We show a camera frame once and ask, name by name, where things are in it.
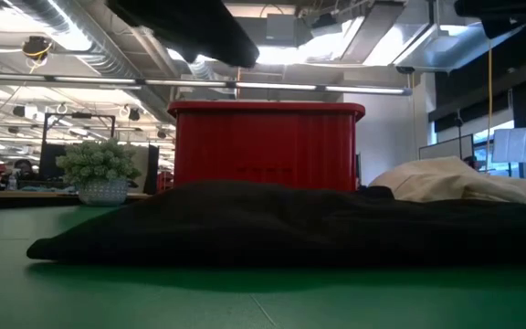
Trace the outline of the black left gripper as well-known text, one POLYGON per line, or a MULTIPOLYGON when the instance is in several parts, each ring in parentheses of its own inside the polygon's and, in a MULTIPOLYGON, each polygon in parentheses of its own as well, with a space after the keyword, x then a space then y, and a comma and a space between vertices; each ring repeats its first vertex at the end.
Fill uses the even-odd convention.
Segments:
POLYGON ((257 45, 221 0, 107 0, 107 7, 130 27, 151 29, 189 63, 200 55, 241 68, 257 63, 257 45))

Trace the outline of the red plastic bin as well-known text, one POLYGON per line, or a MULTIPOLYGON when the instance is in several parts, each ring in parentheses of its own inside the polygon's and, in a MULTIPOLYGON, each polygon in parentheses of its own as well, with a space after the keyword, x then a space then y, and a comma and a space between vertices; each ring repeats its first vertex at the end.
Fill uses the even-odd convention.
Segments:
POLYGON ((176 101, 174 186, 237 180, 353 191, 355 126, 349 102, 176 101))

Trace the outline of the black garment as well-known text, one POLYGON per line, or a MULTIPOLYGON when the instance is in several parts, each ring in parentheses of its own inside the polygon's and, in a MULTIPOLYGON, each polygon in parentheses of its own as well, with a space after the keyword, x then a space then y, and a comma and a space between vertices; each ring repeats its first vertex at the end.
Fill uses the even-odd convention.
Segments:
POLYGON ((342 192, 205 181, 39 239, 26 254, 189 267, 519 265, 526 264, 526 204, 418 203, 384 187, 342 192))

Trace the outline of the long ceiling light tube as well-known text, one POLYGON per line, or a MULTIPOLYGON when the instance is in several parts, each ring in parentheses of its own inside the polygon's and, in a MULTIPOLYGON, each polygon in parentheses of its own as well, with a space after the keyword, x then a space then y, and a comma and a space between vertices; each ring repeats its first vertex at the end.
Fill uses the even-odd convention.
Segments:
POLYGON ((165 80, 165 79, 131 79, 131 78, 103 78, 103 77, 77 77, 77 76, 55 76, 36 74, 11 74, 0 73, 0 81, 11 83, 35 82, 35 83, 62 83, 62 84, 86 84, 97 87, 112 86, 117 89, 137 88, 145 86, 164 87, 189 87, 189 88, 214 88, 214 89, 252 89, 252 90, 290 90, 308 92, 340 92, 355 94, 375 94, 409 96, 413 93, 408 88, 375 87, 375 86, 340 86, 340 85, 318 85, 279 82, 250 82, 250 81, 225 81, 225 80, 165 80))

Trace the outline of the artificial green potted plant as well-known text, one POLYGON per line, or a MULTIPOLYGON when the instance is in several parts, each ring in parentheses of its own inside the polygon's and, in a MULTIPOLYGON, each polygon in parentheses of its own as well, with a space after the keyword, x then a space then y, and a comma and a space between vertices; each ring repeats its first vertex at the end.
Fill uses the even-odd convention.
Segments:
POLYGON ((88 206, 113 207, 125 202, 129 183, 141 172, 133 162, 135 150, 114 139, 86 141, 66 147, 56 159, 62 179, 76 188, 79 200, 88 206))

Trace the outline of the person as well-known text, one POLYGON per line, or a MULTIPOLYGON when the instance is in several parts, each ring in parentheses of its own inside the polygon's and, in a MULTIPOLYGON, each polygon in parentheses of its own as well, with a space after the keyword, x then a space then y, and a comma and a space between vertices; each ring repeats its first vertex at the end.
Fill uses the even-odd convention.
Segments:
POLYGON ((14 163, 16 177, 18 180, 36 180, 37 174, 34 172, 33 165, 27 159, 20 159, 14 163))

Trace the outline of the grey partition panel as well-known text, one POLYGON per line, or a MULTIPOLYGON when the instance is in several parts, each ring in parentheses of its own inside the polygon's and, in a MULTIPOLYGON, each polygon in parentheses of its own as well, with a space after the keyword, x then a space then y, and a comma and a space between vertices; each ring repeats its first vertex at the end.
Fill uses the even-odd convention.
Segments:
POLYGON ((435 143, 419 149, 419 159, 434 159, 455 156, 464 159, 474 155, 473 135, 463 135, 442 143, 435 143))

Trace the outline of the cream garment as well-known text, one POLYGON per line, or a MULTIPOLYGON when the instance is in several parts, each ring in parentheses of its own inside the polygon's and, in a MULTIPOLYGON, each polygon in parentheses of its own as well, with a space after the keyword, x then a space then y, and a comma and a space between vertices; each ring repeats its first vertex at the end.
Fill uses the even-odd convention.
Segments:
POLYGON ((370 185, 385 186, 404 201, 478 199, 526 204, 526 179, 483 174, 455 156, 400 164, 370 185))

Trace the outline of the white screen panel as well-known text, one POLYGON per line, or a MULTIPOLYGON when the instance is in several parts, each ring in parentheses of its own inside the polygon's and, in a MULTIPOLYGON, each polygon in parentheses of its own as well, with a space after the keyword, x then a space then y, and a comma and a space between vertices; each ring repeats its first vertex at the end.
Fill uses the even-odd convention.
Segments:
POLYGON ((526 128, 496 130, 492 160, 494 163, 526 163, 526 128))

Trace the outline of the black metal frame stand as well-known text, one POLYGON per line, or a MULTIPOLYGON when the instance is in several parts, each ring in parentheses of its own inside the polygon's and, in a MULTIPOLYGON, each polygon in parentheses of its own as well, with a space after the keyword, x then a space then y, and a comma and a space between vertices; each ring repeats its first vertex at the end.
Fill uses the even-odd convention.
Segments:
POLYGON ((39 160, 39 175, 42 179, 59 179, 64 175, 64 170, 57 165, 57 158, 65 156, 67 153, 66 145, 59 143, 52 143, 51 139, 47 138, 48 131, 56 124, 55 122, 49 123, 49 119, 54 116, 57 118, 57 122, 65 117, 71 117, 72 119, 85 119, 90 120, 92 118, 106 118, 110 119, 110 137, 115 136, 116 128, 116 117, 114 115, 107 114, 91 114, 85 112, 73 112, 67 113, 45 113, 43 133, 41 138, 41 153, 39 160))

